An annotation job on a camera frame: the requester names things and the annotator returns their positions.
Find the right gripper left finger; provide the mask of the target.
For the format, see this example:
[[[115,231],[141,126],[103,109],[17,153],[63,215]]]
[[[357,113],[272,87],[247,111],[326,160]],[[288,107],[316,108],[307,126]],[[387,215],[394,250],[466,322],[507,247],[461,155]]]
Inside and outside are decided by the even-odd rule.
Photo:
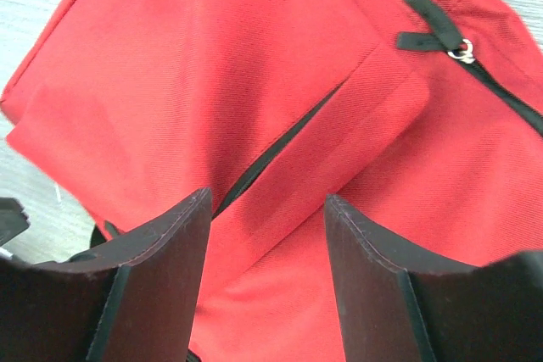
[[[211,223],[201,188],[67,261],[1,256],[4,361],[194,361],[189,348]]]

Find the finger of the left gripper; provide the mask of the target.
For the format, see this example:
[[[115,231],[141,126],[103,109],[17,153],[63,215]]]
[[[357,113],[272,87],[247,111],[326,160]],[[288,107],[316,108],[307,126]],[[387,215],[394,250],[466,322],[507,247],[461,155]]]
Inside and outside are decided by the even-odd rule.
[[[0,243],[7,243],[30,227],[24,207],[15,198],[0,198]]]

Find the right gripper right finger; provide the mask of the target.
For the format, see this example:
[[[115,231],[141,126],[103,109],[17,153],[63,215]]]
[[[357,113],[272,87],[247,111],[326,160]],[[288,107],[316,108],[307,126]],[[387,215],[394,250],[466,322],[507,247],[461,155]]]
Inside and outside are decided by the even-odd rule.
[[[542,254],[476,267],[373,222],[336,195],[325,229],[348,361],[539,361]]]

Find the red backpack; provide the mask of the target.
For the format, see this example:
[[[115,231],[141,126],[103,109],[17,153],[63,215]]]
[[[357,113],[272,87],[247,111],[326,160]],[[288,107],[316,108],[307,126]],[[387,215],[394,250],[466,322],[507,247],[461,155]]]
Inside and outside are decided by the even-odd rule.
[[[466,265],[542,254],[542,54],[502,0],[62,0],[1,109],[90,248],[210,190],[194,361],[348,361],[330,195]]]

